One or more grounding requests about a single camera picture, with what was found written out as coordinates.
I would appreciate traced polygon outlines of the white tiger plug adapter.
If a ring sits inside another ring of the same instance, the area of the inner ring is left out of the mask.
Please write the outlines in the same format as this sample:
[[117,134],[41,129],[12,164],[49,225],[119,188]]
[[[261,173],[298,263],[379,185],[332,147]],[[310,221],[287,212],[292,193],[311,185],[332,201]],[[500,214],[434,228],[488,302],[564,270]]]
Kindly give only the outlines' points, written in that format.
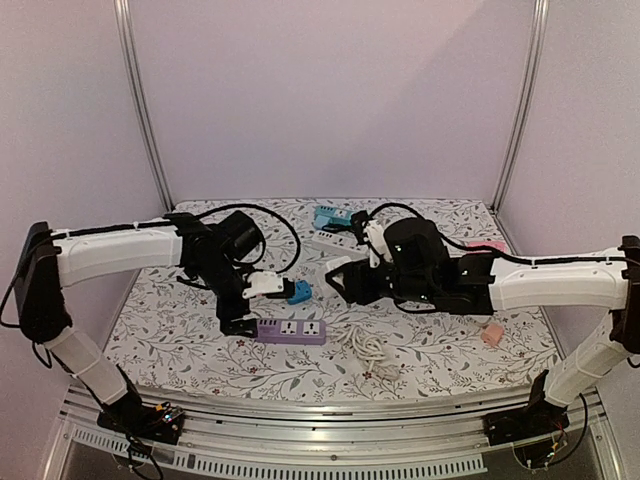
[[326,281],[326,275],[351,262],[352,259],[349,256],[341,256],[332,260],[329,260],[327,262],[325,262],[317,271],[317,281],[318,281],[318,286],[323,294],[324,297],[330,298],[332,296],[334,296],[336,294],[336,291],[327,283]]

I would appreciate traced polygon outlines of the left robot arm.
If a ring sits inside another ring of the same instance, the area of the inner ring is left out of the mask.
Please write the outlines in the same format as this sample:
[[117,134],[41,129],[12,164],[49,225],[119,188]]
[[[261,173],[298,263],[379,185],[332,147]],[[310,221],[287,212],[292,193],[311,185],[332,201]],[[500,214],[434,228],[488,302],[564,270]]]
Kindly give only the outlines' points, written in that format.
[[146,406],[124,370],[78,331],[63,290],[89,279],[152,267],[178,267],[182,282],[213,293],[220,330],[227,336],[254,338],[250,318],[255,297],[288,299],[295,283],[283,271],[267,271],[246,261],[266,239],[245,205],[225,207],[227,217],[206,222],[204,214],[169,213],[146,222],[82,230],[52,230],[33,224],[5,293],[16,300],[19,330],[33,346],[43,346],[42,362],[57,362],[80,381],[101,409],[99,426],[142,439],[175,445],[184,412],[165,401]]

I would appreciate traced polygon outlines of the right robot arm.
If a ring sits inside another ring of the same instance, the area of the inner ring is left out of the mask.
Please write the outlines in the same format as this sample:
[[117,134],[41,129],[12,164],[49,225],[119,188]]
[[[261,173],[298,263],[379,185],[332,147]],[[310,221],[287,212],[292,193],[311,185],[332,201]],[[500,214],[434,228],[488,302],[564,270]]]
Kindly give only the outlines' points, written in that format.
[[639,239],[622,238],[601,252],[516,257],[491,246],[462,246],[413,211],[387,227],[366,211],[352,215],[364,260],[331,268],[325,280],[347,303],[424,303],[431,313],[490,316],[525,307],[595,306],[607,313],[559,364],[540,373],[521,408],[483,419],[490,445],[562,430],[567,410],[586,389],[639,352]]

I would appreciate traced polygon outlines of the purple power strip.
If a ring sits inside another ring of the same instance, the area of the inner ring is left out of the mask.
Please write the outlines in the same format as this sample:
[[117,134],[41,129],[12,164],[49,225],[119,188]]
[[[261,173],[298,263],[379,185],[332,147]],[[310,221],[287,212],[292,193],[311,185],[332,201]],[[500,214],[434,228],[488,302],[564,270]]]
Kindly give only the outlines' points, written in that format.
[[326,343],[323,320],[260,319],[255,340],[264,344],[321,346]]

